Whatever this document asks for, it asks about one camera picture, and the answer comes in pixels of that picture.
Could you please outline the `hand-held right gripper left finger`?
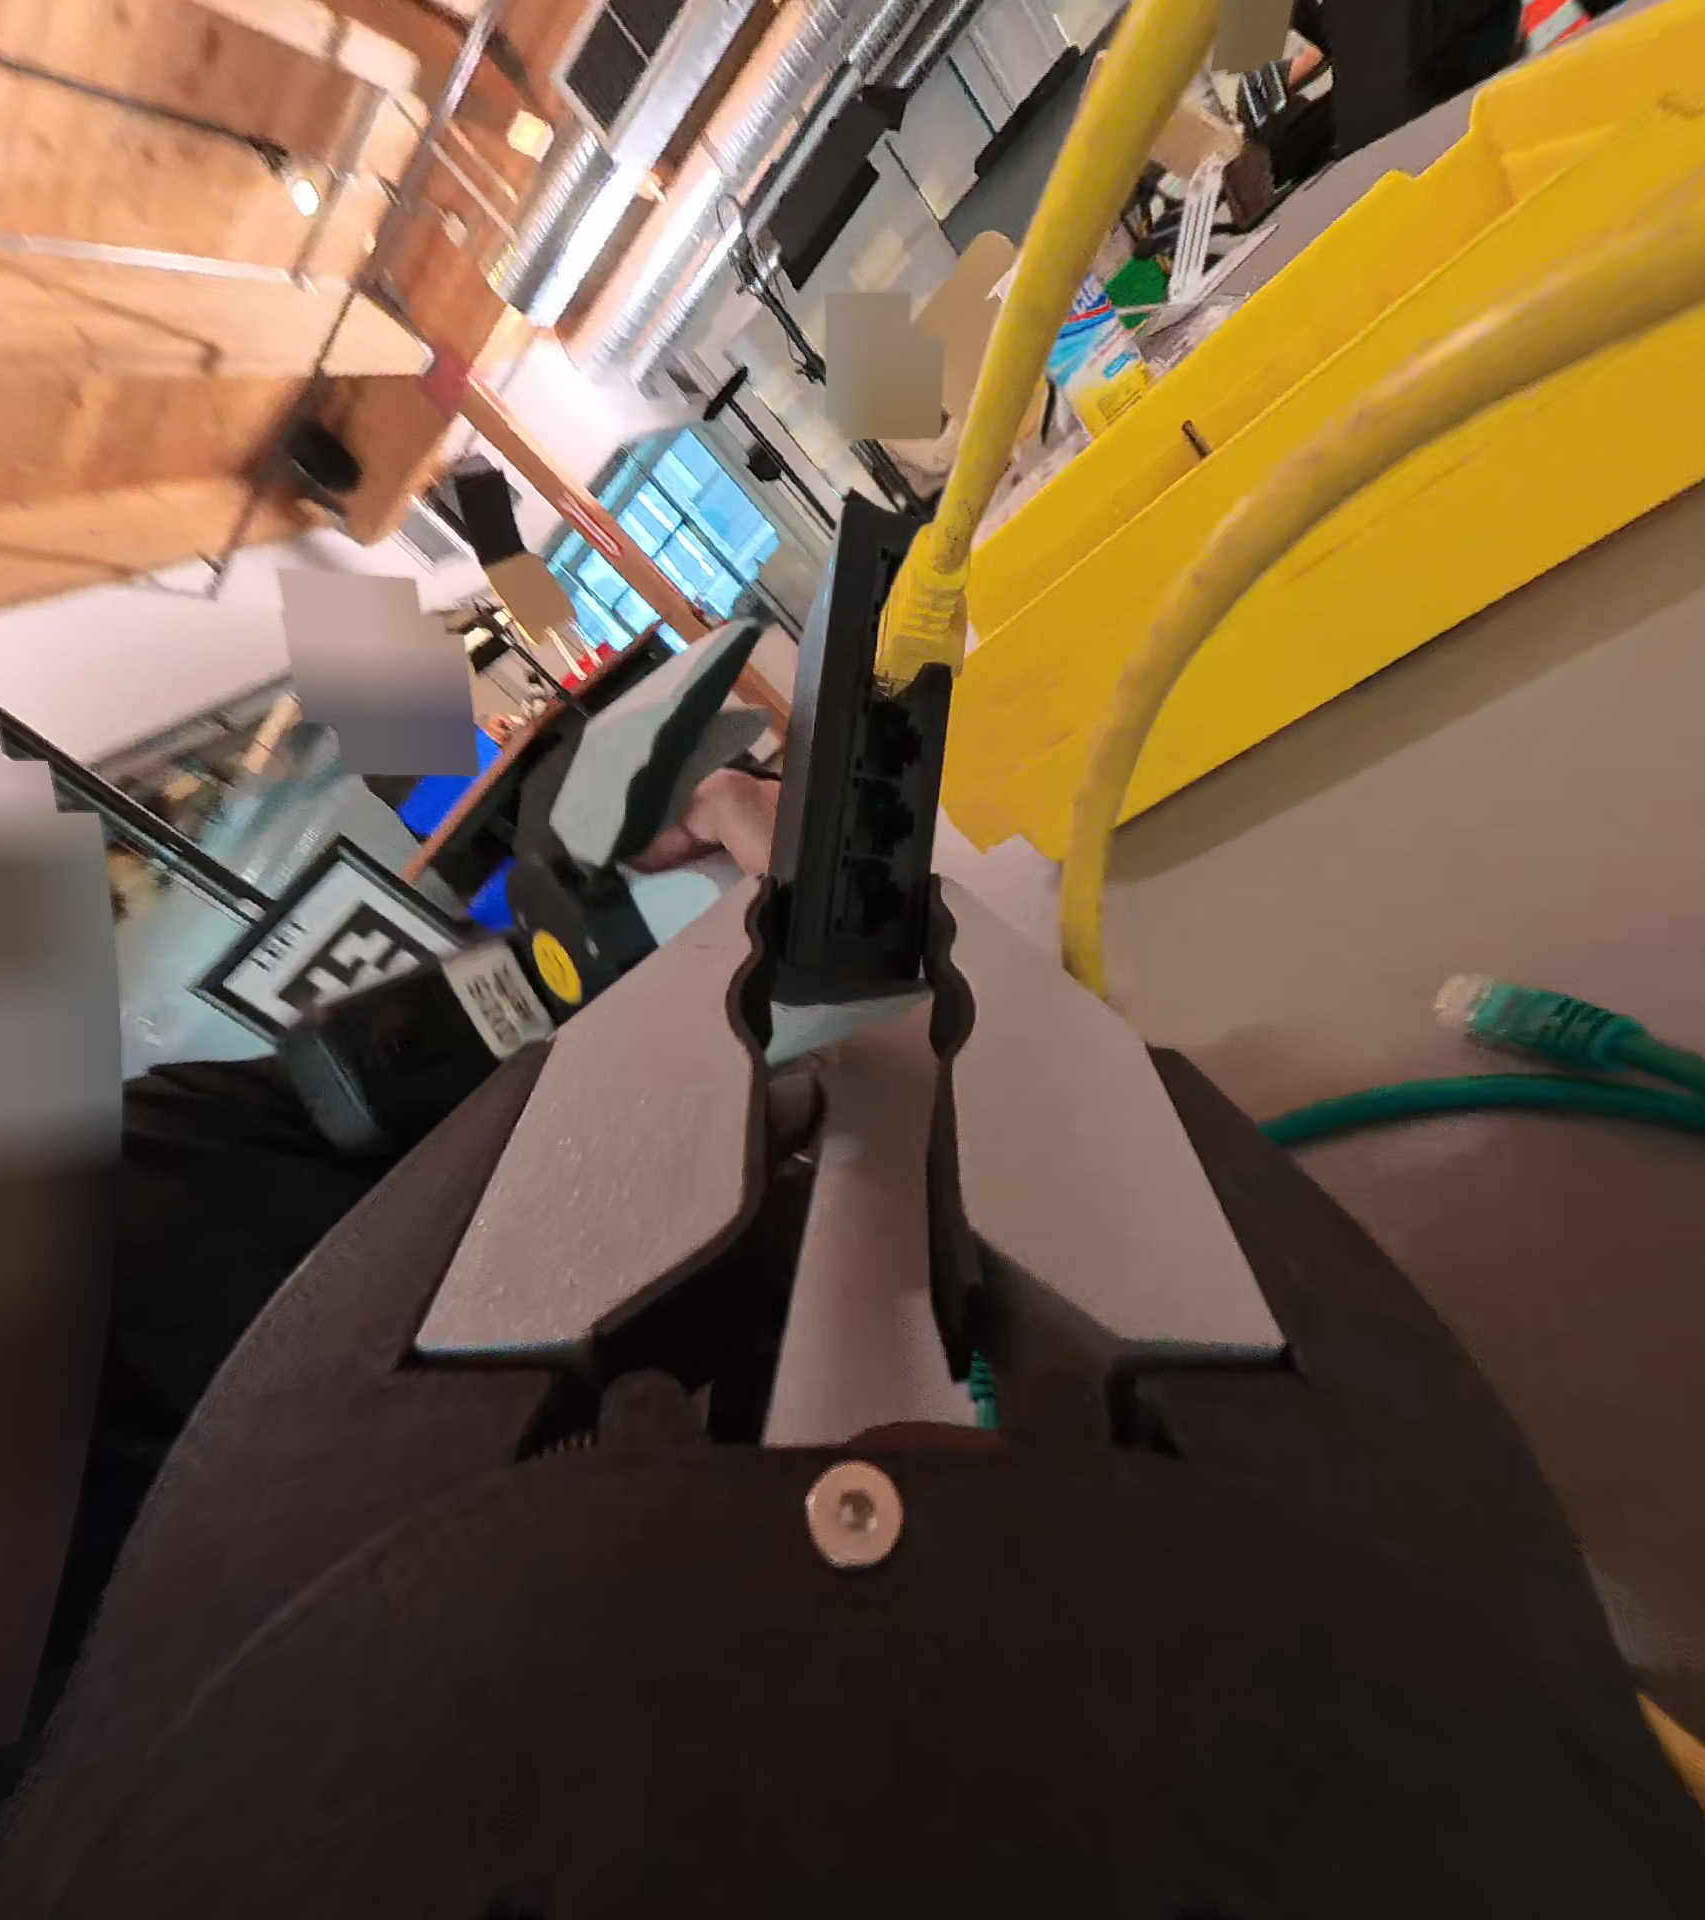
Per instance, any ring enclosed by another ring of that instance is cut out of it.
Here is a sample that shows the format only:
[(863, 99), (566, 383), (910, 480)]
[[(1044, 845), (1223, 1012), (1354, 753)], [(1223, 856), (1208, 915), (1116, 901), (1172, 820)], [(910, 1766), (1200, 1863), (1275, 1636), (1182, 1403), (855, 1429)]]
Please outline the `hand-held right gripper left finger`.
[(743, 1233), (769, 1175), (770, 897), (741, 880), (558, 1030), (418, 1357), (595, 1357)]

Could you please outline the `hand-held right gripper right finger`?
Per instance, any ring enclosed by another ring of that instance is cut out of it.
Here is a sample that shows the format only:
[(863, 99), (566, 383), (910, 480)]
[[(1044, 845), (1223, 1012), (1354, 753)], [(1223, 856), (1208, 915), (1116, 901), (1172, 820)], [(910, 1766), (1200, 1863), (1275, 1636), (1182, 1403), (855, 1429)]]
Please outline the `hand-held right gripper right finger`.
[(1153, 1051), (973, 891), (926, 907), (929, 1282), (952, 1374), (1090, 1387), (1286, 1356)]

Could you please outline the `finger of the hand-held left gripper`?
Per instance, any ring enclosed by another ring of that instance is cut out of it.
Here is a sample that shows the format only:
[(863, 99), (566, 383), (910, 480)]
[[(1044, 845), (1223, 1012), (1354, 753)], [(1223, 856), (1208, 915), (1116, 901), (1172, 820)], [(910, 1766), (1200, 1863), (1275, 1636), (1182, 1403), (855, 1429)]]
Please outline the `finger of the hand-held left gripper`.
[(586, 722), (548, 811), (575, 869), (600, 872), (643, 851), (701, 779), (769, 731), (767, 708), (735, 701), (763, 634), (758, 619), (728, 621)]

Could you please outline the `black network switch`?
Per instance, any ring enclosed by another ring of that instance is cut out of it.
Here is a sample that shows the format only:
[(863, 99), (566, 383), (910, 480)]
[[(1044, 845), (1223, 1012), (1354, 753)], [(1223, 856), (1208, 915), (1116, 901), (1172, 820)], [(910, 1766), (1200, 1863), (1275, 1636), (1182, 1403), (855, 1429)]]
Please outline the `black network switch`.
[(798, 641), (763, 917), (788, 1006), (874, 1000), (921, 981), (954, 675), (886, 686), (881, 615), (919, 523), (861, 492)]

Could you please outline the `person's left hand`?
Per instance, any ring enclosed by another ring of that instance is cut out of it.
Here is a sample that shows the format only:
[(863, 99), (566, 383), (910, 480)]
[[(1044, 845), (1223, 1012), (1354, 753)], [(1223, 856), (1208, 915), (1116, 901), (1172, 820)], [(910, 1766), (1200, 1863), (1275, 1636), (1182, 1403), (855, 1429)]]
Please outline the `person's left hand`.
[(764, 876), (778, 801), (778, 779), (720, 767), (697, 784), (677, 820), (630, 851), (625, 866), (652, 876), (720, 856), (743, 876)]

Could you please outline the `person's dark clothing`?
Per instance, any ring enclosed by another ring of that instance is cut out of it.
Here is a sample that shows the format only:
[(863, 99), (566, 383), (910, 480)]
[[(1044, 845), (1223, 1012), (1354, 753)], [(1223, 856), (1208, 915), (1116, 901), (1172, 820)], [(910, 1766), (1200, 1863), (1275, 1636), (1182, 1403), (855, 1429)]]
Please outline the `person's dark clothing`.
[(548, 1374), (427, 1363), (414, 1340), (545, 1053), (396, 1159), (337, 1151), (266, 1061), (129, 1085), (96, 1436), (141, 1502), (38, 1775), (123, 1764), (282, 1599), (528, 1446)]

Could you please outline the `blue wipes pack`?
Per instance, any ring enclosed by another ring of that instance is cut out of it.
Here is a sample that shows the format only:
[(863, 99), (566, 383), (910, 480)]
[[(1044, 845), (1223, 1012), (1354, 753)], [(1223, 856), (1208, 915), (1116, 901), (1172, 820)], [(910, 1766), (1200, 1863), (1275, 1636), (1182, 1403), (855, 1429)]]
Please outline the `blue wipes pack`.
[(1080, 280), (1059, 327), (1048, 355), (1048, 382), (1095, 440), (1153, 390), (1153, 371), (1095, 273)]

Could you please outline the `yellow plastic bin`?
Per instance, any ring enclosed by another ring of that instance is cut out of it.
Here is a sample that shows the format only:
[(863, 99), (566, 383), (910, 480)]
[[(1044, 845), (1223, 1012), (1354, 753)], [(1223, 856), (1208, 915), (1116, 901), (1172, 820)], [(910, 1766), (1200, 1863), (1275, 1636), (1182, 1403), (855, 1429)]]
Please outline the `yellow plastic bin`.
[[(975, 552), (942, 803), (1062, 851), (1124, 659), (1211, 525), (1353, 396), (1705, 170), (1705, 1), (1589, 28), (1337, 164), (1244, 299)], [(1174, 689), (1124, 820), (1705, 480), (1705, 312), (1429, 446), (1260, 577)]]

